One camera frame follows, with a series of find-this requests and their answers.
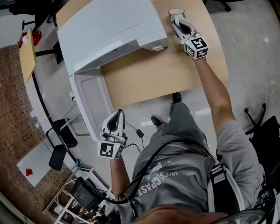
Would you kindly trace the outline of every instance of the white floor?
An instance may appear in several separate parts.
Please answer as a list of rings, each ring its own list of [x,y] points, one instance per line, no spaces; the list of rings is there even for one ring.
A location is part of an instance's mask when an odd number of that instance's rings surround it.
[[[230,80],[225,84],[232,101],[236,119],[244,129],[250,122],[244,114],[248,107],[252,116],[257,118],[262,103],[267,104],[265,119],[275,115],[280,119],[280,24],[267,0],[246,0],[231,3],[232,11],[224,11],[220,3],[209,0],[209,10],[218,31],[227,60]],[[50,49],[58,40],[56,29],[52,24],[41,26],[43,39],[35,48],[36,51]],[[65,64],[60,65],[52,55],[37,58],[37,81],[45,96],[45,104],[53,120],[63,118],[75,104],[71,101],[71,91]],[[203,89],[184,91],[182,101],[189,107],[198,126],[205,133],[211,151],[216,150],[216,135],[213,128],[210,109]],[[145,137],[144,145],[156,130],[150,117],[159,115],[168,120],[171,103],[170,96],[163,96],[140,102],[123,108],[128,123],[141,129]],[[78,115],[75,106],[67,117]],[[77,130],[86,132],[82,122],[77,123]],[[128,143],[136,143],[142,147],[141,139],[126,126]],[[90,137],[77,137],[78,146],[72,149],[73,154],[88,165],[95,167],[97,174],[110,184],[110,167],[107,159],[97,157],[96,143]],[[123,157],[129,176],[139,152],[134,146],[124,150]]]

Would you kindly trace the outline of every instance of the red object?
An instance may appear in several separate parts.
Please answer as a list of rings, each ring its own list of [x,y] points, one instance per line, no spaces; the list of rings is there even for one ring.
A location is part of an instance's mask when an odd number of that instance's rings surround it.
[[[17,42],[18,48],[21,48],[21,46],[23,44],[22,38],[26,35],[27,35],[27,33],[21,34],[21,37],[19,38],[19,41]],[[34,31],[34,32],[32,32],[32,37],[33,37],[33,45],[36,46],[38,44],[39,40],[42,38],[42,33],[38,32],[38,31]]]
[[[32,169],[25,169],[25,175],[28,177],[33,174]]]

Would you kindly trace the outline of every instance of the brick wall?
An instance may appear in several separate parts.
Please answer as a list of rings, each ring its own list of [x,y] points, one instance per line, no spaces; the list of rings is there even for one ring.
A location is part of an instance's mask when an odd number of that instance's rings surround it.
[[[50,170],[33,187],[16,164],[45,135],[37,129],[23,81],[16,45],[0,49],[0,191],[25,216],[38,224],[53,223],[42,211],[67,179],[69,169]]]

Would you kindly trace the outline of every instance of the gray t-shirt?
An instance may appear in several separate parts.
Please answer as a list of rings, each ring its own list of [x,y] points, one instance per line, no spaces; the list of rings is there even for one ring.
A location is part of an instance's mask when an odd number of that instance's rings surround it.
[[[136,161],[133,179],[161,145],[176,139],[180,138],[165,135],[148,145]],[[217,158],[232,173],[243,195],[245,208],[252,207],[263,172],[254,147],[234,120],[226,122],[217,136]],[[152,162],[132,199],[138,216],[159,205],[184,206],[195,212],[207,212],[207,184],[214,163],[215,160],[200,146],[167,145]],[[129,203],[118,205],[117,210],[123,224],[134,221]]]

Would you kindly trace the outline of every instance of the shoulder strap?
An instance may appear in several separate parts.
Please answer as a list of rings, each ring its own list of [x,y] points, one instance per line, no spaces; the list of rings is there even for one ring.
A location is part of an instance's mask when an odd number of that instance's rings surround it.
[[[245,209],[240,189],[229,170],[219,162],[211,169],[207,192],[209,212],[231,215]]]

